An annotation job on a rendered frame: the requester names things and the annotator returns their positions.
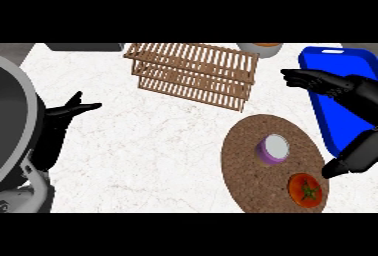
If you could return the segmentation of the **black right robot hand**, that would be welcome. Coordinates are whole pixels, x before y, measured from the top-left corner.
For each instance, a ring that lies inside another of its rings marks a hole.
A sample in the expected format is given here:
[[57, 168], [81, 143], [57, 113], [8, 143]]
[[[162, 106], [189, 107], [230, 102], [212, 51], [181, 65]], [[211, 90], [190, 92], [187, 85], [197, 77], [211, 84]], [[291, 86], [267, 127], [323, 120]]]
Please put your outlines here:
[[378, 162], [378, 81], [320, 70], [282, 69], [280, 73], [288, 87], [326, 95], [373, 126], [355, 136], [338, 157], [326, 163], [322, 176], [329, 179], [347, 173], [366, 172]]

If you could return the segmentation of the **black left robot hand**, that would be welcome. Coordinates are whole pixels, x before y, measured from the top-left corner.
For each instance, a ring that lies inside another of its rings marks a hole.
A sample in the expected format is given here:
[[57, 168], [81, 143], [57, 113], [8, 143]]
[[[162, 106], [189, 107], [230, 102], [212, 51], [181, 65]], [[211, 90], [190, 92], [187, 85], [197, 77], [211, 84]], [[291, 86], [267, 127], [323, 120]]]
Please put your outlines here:
[[45, 109], [41, 135], [31, 155], [31, 163], [39, 171], [47, 172], [56, 164], [73, 117], [102, 107], [100, 103], [82, 104], [81, 95], [78, 91], [63, 106]]

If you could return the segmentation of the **purple can with white lid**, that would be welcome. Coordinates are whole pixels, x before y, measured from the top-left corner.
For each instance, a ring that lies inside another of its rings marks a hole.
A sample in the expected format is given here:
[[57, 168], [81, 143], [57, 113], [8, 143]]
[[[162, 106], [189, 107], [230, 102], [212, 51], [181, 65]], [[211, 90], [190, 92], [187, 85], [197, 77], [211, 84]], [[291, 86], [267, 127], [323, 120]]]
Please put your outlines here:
[[255, 155], [262, 165], [280, 164], [289, 155], [289, 143], [282, 135], [268, 134], [255, 146]]

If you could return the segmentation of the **wooden slatted tiered shelf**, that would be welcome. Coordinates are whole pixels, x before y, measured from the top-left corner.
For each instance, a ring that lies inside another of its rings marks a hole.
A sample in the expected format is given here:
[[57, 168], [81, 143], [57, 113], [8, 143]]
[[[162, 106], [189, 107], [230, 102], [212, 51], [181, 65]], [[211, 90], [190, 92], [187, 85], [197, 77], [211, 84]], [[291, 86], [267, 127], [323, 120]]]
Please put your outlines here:
[[133, 43], [138, 88], [240, 112], [249, 99], [258, 55], [203, 43]]

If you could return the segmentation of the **round brown woven placemat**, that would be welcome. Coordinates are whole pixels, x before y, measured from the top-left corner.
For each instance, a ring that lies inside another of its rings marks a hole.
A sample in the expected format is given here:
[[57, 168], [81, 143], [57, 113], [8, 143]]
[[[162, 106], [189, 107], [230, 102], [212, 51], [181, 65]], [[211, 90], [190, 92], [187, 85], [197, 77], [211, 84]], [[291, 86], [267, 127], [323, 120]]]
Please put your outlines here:
[[[286, 160], [267, 166], [255, 155], [262, 138], [282, 135], [289, 144]], [[251, 213], [317, 213], [323, 210], [329, 181], [322, 177], [324, 161], [310, 137], [298, 126], [273, 115], [252, 115], [230, 128], [221, 147], [221, 172], [224, 183], [240, 209]], [[319, 205], [301, 207], [291, 199], [288, 182], [292, 175], [308, 174], [317, 181]]]

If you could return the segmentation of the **blue cutting board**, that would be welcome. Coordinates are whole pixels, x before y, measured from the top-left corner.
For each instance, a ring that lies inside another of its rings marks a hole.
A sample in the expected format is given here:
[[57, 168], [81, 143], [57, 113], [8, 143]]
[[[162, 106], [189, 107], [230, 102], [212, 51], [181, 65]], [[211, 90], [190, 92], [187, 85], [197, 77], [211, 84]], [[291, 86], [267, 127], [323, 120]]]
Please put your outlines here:
[[[360, 75], [378, 80], [378, 58], [364, 49], [308, 46], [298, 55], [301, 69], [316, 69], [335, 75]], [[333, 157], [353, 141], [355, 136], [373, 128], [335, 101], [324, 95], [308, 93], [323, 143]]]

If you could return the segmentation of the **large grey round pan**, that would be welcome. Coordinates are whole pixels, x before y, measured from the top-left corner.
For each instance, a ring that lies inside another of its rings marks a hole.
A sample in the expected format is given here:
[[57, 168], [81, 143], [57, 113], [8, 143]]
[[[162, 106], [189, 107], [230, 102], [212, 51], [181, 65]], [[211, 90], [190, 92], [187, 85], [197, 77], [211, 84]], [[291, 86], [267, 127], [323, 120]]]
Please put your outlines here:
[[38, 122], [31, 80], [16, 64], [0, 56], [0, 181], [19, 165]]

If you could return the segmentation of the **grey pot with orange contents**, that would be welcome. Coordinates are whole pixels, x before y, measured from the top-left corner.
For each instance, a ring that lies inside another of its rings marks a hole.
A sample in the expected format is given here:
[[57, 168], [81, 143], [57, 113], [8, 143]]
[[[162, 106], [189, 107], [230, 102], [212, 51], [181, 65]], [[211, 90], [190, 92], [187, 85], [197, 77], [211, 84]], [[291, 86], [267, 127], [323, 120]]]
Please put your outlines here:
[[237, 47], [242, 51], [258, 54], [261, 58], [270, 58], [277, 54], [282, 43], [237, 43]]

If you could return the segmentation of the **dark grey flat appliance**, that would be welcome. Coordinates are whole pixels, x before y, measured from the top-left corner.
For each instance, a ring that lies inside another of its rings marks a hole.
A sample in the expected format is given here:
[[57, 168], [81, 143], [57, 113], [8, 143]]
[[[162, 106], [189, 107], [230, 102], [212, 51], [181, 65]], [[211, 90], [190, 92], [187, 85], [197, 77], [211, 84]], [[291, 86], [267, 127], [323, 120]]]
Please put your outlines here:
[[116, 52], [124, 49], [122, 43], [47, 43], [53, 51], [99, 51]]

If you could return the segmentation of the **red tomato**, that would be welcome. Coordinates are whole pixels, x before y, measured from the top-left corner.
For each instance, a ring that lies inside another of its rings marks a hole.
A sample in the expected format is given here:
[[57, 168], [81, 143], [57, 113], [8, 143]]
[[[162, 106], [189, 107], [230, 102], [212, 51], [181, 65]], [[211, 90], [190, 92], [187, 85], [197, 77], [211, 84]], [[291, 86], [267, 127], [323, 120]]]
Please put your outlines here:
[[322, 187], [310, 174], [296, 173], [289, 177], [288, 193], [298, 206], [313, 208], [320, 205]]

